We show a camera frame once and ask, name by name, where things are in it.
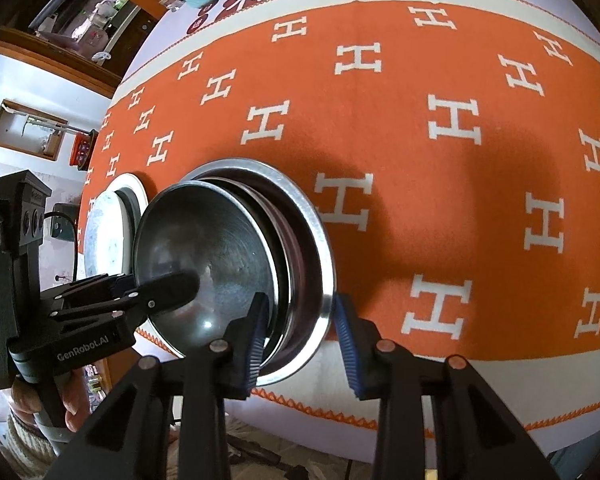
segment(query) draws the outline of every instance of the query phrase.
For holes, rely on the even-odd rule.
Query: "stainless steel bowl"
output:
[[[134,244],[136,281],[178,270],[200,276],[194,301],[150,317],[178,354],[222,336],[232,319],[245,316],[256,292],[268,295],[275,322],[278,270],[259,214],[221,187],[190,181],[158,194],[142,216]],[[276,336],[271,325],[269,336]]]
[[[286,251],[292,283],[288,327],[278,350],[263,364],[257,384],[275,383],[302,368],[329,329],[336,288],[331,247],[313,204],[289,177],[272,166],[252,159],[227,158],[196,168],[182,181],[213,178],[240,184],[255,193]]]

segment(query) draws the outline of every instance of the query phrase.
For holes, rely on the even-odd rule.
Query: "knit sleeve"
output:
[[[48,440],[13,413],[7,420],[6,446],[0,451],[16,474],[27,480],[42,478],[56,459]]]

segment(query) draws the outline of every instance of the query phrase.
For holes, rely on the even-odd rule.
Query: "human hand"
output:
[[[42,403],[33,387],[16,378],[13,386],[5,390],[5,393],[13,413],[25,424],[35,426],[34,414],[42,411]],[[66,426],[75,433],[90,414],[89,397],[81,368],[71,372],[71,378],[62,388],[60,397],[66,408]]]

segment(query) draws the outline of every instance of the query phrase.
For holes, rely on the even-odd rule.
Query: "window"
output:
[[[0,104],[0,146],[57,160],[67,121],[12,101]]]

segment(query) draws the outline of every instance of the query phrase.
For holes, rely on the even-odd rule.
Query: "table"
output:
[[[416,354],[471,359],[545,452],[600,429],[600,36],[569,0],[219,0],[157,25],[84,187],[149,196],[229,156],[315,203],[348,292]],[[136,349],[173,358],[143,326]],[[372,459],[337,343],[229,405]],[[426,411],[432,461],[432,420]]]

